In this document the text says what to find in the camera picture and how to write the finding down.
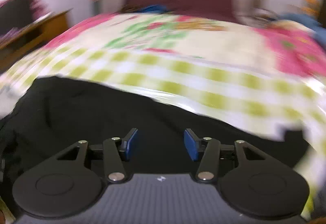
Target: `metal screw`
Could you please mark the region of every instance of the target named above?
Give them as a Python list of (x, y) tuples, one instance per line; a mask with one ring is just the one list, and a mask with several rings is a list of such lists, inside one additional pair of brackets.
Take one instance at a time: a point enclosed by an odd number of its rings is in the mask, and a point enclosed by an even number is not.
[(124, 174), (121, 172), (113, 172), (110, 173), (108, 177), (112, 181), (121, 181), (124, 179)]
[(200, 173), (198, 173), (198, 178), (201, 179), (201, 180), (212, 180), (214, 178), (214, 174), (212, 174), (211, 172), (209, 171), (202, 171)]

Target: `wooden table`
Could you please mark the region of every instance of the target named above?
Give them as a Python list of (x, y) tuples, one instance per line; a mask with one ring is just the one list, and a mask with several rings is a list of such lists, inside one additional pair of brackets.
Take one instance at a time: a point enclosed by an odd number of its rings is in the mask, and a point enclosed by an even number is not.
[(0, 72), (15, 63), (22, 56), (33, 50), (41, 43), (53, 38), (69, 29), (67, 13), (51, 15), (39, 22), (23, 28), (16, 36), (0, 44)]

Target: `blue cloth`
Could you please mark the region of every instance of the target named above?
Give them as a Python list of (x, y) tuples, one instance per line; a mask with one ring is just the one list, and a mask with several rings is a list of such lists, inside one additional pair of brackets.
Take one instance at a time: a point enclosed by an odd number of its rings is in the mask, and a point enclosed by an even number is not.
[(319, 218), (326, 216), (326, 182), (323, 188), (314, 198), (314, 210), (311, 213), (312, 218)]
[(286, 13), (279, 16), (279, 20), (290, 20), (301, 23), (302, 25), (308, 27), (309, 29), (314, 29), (316, 26), (321, 24), (316, 21), (313, 17), (306, 14), (296, 14), (296, 13)]
[(142, 9), (138, 10), (137, 12), (162, 14), (162, 13), (168, 12), (168, 10), (165, 6), (162, 6), (162, 5), (151, 5), (151, 6), (142, 8)]
[(326, 49), (326, 29), (320, 26), (315, 26), (312, 28), (315, 31), (314, 39), (319, 43), (322, 48)]

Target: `gray ribbed surface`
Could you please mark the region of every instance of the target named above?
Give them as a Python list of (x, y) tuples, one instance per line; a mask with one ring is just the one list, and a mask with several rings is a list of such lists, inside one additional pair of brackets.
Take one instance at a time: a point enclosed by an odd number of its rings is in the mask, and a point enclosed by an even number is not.
[(90, 209), (62, 220), (37, 220), (24, 215), (17, 224), (301, 224), (300, 217), (280, 221), (251, 219), (230, 208), (216, 189), (195, 183), (188, 174), (135, 174), (113, 184)]

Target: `black cloth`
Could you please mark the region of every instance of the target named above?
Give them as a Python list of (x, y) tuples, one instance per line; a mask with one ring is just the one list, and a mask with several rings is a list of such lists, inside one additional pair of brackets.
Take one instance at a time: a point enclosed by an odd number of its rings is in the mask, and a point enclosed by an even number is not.
[(22, 29), (33, 22), (31, 0), (10, 0), (0, 7), (0, 35), (12, 28)]
[(326, 182), (324, 186), (314, 197), (314, 210), (311, 212), (311, 218), (319, 218), (326, 216)]
[(67, 78), (36, 79), (12, 114), (0, 122), (0, 148), (6, 146), (5, 176), (12, 183), (19, 174), (78, 140), (101, 144), (139, 130), (127, 173), (195, 172), (183, 143), (191, 128), (198, 137), (222, 144), (241, 139), (293, 167), (308, 143), (302, 131), (285, 131), (284, 142), (261, 139), (220, 120), (95, 83)]

